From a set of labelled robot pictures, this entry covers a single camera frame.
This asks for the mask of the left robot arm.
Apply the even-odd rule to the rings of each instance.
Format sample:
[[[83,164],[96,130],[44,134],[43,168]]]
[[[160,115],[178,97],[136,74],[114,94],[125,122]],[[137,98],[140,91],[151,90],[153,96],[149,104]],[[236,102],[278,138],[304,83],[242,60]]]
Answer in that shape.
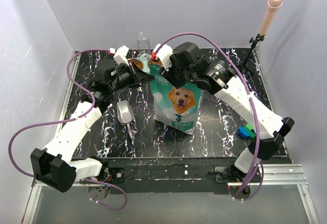
[[[112,103],[116,91],[126,87],[138,88],[153,79],[132,61],[126,64],[116,64],[109,59],[99,62],[95,77],[88,81],[87,91],[81,97],[71,121],[65,123],[43,149],[36,148],[31,153],[34,177],[60,192],[67,192],[74,182],[86,178],[104,183],[109,178],[108,162],[96,156],[73,161],[74,151]]]

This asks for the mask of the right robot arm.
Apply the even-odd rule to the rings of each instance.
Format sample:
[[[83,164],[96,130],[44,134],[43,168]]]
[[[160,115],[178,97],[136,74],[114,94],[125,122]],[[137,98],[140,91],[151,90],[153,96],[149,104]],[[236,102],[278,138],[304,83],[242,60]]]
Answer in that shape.
[[[163,64],[160,74],[175,88],[194,84],[208,91],[228,104],[254,129],[255,137],[229,170],[237,182],[246,180],[260,161],[270,159],[295,124],[291,117],[282,118],[250,94],[244,77],[233,64],[207,59],[194,43],[185,42],[176,48],[165,44],[152,55]]]

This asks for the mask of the teal double pet bowl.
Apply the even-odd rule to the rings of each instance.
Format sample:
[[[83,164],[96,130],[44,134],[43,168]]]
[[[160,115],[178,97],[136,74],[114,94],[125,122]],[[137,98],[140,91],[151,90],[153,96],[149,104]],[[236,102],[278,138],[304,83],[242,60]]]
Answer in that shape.
[[[150,74],[155,75],[158,74],[160,69],[162,68],[162,63],[160,61],[156,62],[151,59],[151,57],[144,58],[142,56],[136,58],[128,58],[127,61],[129,64],[133,63],[133,60],[138,59],[143,63],[142,71]]]

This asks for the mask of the grey food scoop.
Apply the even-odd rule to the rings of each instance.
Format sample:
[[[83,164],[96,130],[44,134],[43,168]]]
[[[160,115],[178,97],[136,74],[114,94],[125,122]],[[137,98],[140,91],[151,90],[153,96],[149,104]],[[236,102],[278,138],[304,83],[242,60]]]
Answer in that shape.
[[[118,121],[127,127],[128,135],[130,139],[133,141],[134,136],[132,132],[131,123],[134,120],[134,113],[132,111],[131,106],[129,105],[128,101],[120,101],[116,105],[117,108],[117,117]]]

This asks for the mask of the teal dog food bag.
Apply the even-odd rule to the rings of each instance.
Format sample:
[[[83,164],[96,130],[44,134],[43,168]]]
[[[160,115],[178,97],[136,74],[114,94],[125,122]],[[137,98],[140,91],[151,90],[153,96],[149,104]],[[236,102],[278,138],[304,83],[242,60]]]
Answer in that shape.
[[[154,76],[150,83],[154,120],[191,135],[199,120],[203,90],[190,83],[175,88],[159,74],[160,68],[159,65],[150,66],[150,74]]]

